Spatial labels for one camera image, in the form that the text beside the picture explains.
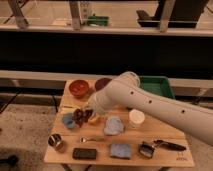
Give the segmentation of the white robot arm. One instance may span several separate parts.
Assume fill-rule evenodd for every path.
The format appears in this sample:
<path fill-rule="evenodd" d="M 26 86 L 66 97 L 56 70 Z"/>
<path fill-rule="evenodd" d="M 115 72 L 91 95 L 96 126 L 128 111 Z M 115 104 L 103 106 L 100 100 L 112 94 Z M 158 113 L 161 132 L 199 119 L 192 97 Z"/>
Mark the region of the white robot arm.
<path fill-rule="evenodd" d="M 87 102 L 99 115 L 116 105 L 142 111 L 213 146 L 213 110 L 149 93 L 140 88 L 140 78 L 134 72 L 115 77 Z"/>

